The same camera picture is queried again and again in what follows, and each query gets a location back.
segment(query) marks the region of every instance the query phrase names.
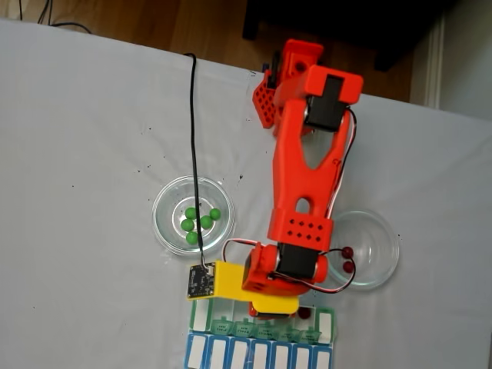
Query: robotic arm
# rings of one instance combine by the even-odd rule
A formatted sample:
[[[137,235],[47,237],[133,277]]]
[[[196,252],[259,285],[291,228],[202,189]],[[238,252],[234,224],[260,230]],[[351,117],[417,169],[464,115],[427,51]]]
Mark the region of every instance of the robotic arm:
[[[220,297],[238,299],[236,290],[240,288],[240,299],[251,301],[250,314],[258,317],[295,312],[293,301],[298,306],[298,295],[315,288],[314,284],[327,276],[331,209],[341,183],[345,148],[347,143],[350,147],[355,133],[353,123],[349,137],[349,105],[358,101],[363,80],[359,75],[317,65],[322,52],[321,45],[289,40],[282,52],[280,71],[279,55],[275,55],[272,70],[265,72],[254,90],[253,102],[261,123],[264,128],[273,126],[277,138],[274,208],[268,229],[268,238],[277,244],[229,240],[254,248],[242,268],[241,286],[230,286],[230,293],[225,293],[220,288],[224,282],[218,278],[214,289],[221,289]],[[301,145],[301,136],[313,129],[334,133],[330,150],[314,169],[306,165]],[[307,214],[296,211],[300,199],[309,204]],[[218,269],[229,264],[217,263]],[[263,299],[265,295],[272,298],[271,304]],[[262,296],[262,303],[258,303],[258,296]]]

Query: black furniture leg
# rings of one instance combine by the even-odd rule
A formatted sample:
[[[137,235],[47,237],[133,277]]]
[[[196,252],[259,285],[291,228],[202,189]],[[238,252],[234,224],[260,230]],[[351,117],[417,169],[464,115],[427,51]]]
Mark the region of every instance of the black furniture leg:
[[[246,4],[246,15],[244,16],[243,38],[255,40],[258,34],[258,25],[260,23],[261,9],[258,6],[258,0],[248,0]]]

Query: green ball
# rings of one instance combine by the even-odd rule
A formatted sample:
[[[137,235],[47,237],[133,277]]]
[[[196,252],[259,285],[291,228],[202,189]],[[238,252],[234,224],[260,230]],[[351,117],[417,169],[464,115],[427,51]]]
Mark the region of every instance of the green ball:
[[[212,210],[210,210],[210,218],[218,221],[221,218],[221,211],[217,208],[213,208]]]
[[[194,222],[191,219],[184,219],[181,222],[181,228],[186,232],[193,231]]]
[[[188,208],[184,211],[184,216],[188,219],[194,220],[197,218],[197,211],[195,208]]]
[[[212,228],[212,225],[214,225],[214,221],[212,221],[212,218],[208,215],[204,215],[200,218],[200,225],[203,229],[209,229]]]
[[[191,231],[186,235],[186,241],[189,244],[196,244],[198,242],[198,234],[195,231]]]

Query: yellow gripper part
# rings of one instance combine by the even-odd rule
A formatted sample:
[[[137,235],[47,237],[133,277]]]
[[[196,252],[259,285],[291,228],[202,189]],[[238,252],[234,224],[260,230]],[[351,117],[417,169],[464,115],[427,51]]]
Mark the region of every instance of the yellow gripper part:
[[[192,294],[191,285],[201,283],[192,280],[190,273],[190,285],[188,286],[188,300],[197,300],[202,298],[227,298],[230,300],[250,301],[256,311],[265,314],[293,314],[299,308],[298,296],[274,296],[262,294],[259,292],[246,291],[241,288],[243,281],[244,266],[232,264],[225,261],[215,261],[207,264],[210,274],[207,275],[207,283],[211,283],[213,278],[213,287],[210,285],[206,290],[207,294]]]

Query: red robotic arm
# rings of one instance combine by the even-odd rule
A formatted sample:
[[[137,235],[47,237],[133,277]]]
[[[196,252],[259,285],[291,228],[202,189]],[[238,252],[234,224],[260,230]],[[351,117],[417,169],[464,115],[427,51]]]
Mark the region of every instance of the red robotic arm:
[[[333,221],[327,216],[341,176],[341,164],[351,116],[347,107],[358,101],[359,75],[317,65],[323,47],[289,40],[282,66],[266,71],[253,95],[264,128],[274,125],[274,208],[268,238],[278,244],[257,243],[248,256],[242,288],[282,296],[305,293],[297,283],[320,283],[327,275]],[[313,129],[333,132],[331,148],[317,168],[309,168],[301,136]],[[307,200],[307,214],[296,211]]]

